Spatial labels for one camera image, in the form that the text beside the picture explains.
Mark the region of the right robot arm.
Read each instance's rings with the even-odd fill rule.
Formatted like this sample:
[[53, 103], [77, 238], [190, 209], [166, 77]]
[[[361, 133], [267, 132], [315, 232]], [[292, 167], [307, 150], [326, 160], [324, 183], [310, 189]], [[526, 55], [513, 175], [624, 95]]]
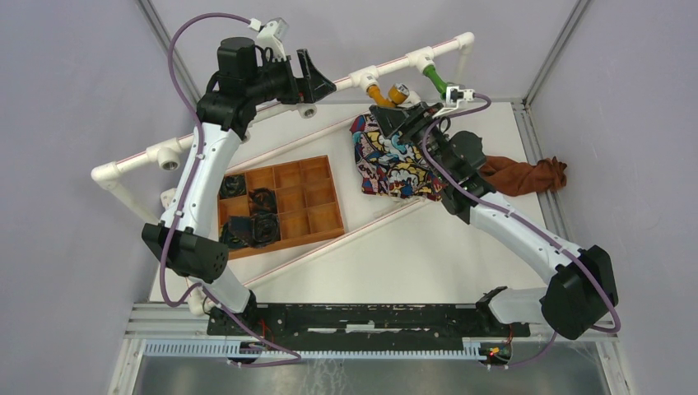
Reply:
[[497, 239], [541, 278], [542, 288], [506, 286], [487, 293], [475, 314], [477, 329], [495, 336], [510, 323], [541, 323], [576, 340], [589, 330], [618, 333], [617, 287], [609, 254], [597, 245], [582, 248], [531, 221], [489, 184], [479, 170], [486, 162], [475, 133], [447, 133], [451, 118], [442, 105], [408, 108], [370, 106], [386, 138], [413, 146], [445, 184], [445, 209]]

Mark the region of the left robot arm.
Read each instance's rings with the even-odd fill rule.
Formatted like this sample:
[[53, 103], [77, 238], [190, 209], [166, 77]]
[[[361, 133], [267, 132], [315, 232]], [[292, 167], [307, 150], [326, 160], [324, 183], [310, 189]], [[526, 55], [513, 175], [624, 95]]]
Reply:
[[297, 50], [302, 75], [295, 76], [291, 56], [280, 55], [250, 38], [224, 39], [217, 50], [218, 69], [194, 110], [193, 145], [174, 200], [158, 224], [146, 224], [142, 239], [161, 268], [201, 286], [229, 311], [227, 322], [241, 335], [259, 322], [250, 289], [227, 267], [228, 247], [211, 239], [212, 205], [232, 156], [245, 139], [259, 105], [313, 104], [336, 91], [332, 80], [312, 63], [307, 49]]

